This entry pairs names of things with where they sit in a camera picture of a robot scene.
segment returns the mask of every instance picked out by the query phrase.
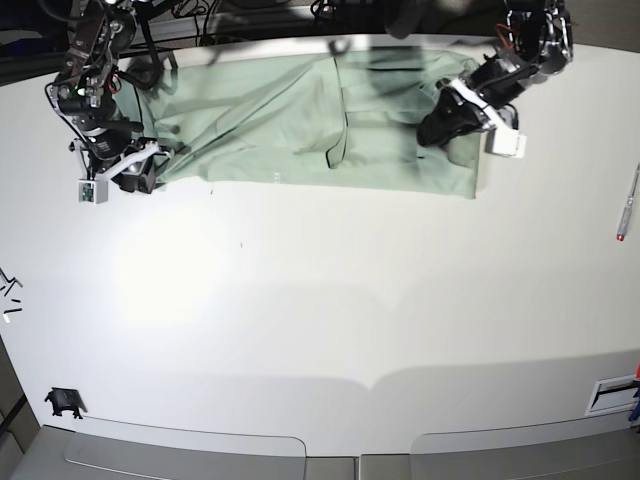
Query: green cloth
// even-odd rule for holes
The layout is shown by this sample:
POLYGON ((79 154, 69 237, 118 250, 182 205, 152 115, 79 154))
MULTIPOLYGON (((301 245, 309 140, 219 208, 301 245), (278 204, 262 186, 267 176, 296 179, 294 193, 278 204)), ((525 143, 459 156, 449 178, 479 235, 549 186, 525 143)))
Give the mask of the green cloth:
MULTIPOLYGON (((470 58, 419 49, 302 55, 166 71, 141 93, 145 135, 173 147, 164 183, 198 176, 474 198, 479 135, 419 148, 436 82, 470 58)), ((118 95, 137 118, 130 88, 118 95)))

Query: white tabletop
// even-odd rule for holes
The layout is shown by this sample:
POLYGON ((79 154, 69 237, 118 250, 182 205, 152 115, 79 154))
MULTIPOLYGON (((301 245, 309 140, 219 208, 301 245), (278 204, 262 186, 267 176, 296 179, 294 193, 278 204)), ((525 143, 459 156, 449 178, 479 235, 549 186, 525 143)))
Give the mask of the white tabletop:
POLYGON ((82 430, 42 402, 75 388, 94 418, 328 456, 582 416, 595 380, 640 358, 640 212, 615 239, 640 159, 640 56, 575 57, 516 101, 527 156, 483 154, 474 201, 189 179, 79 204, 50 77, 1 88, 0 268, 24 288, 0 293, 23 308, 0 334, 40 423, 82 430))

